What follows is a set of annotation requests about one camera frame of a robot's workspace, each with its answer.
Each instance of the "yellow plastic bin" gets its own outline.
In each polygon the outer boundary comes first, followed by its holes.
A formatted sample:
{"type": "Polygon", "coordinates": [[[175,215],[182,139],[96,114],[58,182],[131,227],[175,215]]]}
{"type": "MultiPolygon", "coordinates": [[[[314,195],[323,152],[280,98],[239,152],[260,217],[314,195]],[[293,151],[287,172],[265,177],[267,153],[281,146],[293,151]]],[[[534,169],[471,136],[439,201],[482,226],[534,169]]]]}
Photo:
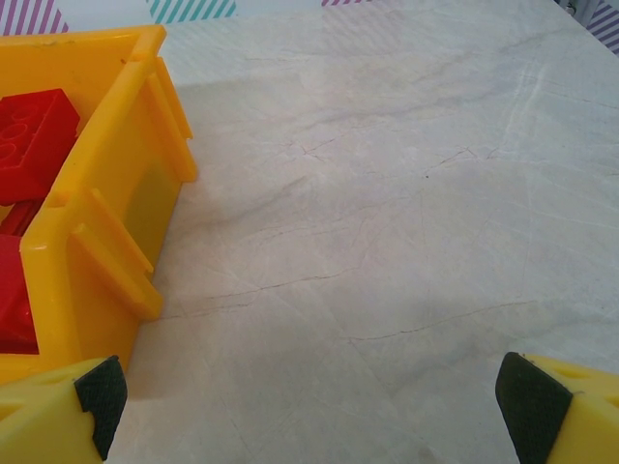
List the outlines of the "yellow plastic bin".
{"type": "Polygon", "coordinates": [[[2,464],[101,464],[127,401],[118,360],[91,360],[0,386],[2,464]]]}
{"type": "Polygon", "coordinates": [[[117,355],[159,316],[150,278],[192,137],[160,26],[0,40],[0,97],[62,88],[78,139],[21,241],[38,355],[0,354],[0,383],[117,355]]]}

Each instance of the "striped fabric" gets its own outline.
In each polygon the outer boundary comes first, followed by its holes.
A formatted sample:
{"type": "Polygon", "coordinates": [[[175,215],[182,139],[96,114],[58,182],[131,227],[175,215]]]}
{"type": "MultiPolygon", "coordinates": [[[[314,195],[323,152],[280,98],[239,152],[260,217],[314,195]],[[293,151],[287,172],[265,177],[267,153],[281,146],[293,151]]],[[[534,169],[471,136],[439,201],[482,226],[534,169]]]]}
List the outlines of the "striped fabric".
{"type": "Polygon", "coordinates": [[[337,5],[349,5],[351,3],[371,2],[371,0],[322,0],[323,7],[336,7],[337,5]]]}
{"type": "Polygon", "coordinates": [[[54,0],[0,0],[3,36],[67,32],[69,26],[54,0]]]}
{"type": "Polygon", "coordinates": [[[157,24],[231,17],[236,11],[234,0],[146,0],[157,24]]]}
{"type": "Polygon", "coordinates": [[[619,11],[600,0],[587,30],[615,55],[619,55],[619,11]]]}

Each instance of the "black rubber pad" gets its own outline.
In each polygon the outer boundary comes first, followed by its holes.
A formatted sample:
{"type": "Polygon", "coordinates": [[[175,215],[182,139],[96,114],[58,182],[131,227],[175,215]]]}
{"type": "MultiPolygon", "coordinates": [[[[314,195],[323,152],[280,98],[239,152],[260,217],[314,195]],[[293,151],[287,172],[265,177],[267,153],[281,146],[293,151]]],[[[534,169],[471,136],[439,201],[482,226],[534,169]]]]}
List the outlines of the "black rubber pad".
{"type": "Polygon", "coordinates": [[[95,418],[93,442],[105,461],[127,402],[127,382],[118,357],[108,358],[74,385],[81,409],[95,418]]]}
{"type": "Polygon", "coordinates": [[[545,464],[573,395],[518,353],[503,359],[495,391],[520,464],[545,464]]]}

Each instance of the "lego stud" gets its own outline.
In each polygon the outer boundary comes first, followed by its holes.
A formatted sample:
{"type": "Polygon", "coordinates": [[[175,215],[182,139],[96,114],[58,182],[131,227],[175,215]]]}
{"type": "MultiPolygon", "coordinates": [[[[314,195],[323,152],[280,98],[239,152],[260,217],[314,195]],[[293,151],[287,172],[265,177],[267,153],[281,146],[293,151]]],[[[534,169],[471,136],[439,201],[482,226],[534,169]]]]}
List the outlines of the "lego stud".
{"type": "Polygon", "coordinates": [[[12,143],[19,150],[28,143],[28,126],[25,124],[11,124],[0,132],[0,142],[12,143]]]}
{"type": "Polygon", "coordinates": [[[43,114],[35,104],[26,104],[13,113],[13,121],[23,123],[31,127],[37,127],[43,119],[43,114]]]}
{"type": "Polygon", "coordinates": [[[8,158],[17,151],[17,147],[13,143],[5,143],[0,145],[0,160],[8,158]]]}

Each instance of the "white marble table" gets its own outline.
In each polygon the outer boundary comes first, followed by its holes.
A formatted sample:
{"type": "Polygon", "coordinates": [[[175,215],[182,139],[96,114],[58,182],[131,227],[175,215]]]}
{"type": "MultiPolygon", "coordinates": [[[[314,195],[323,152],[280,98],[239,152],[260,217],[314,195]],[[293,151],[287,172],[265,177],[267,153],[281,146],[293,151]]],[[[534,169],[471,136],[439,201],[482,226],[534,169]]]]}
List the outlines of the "white marble table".
{"type": "Polygon", "coordinates": [[[109,462],[516,463],[507,351],[619,371],[619,60],[550,0],[169,29],[195,132],[109,462]]]}

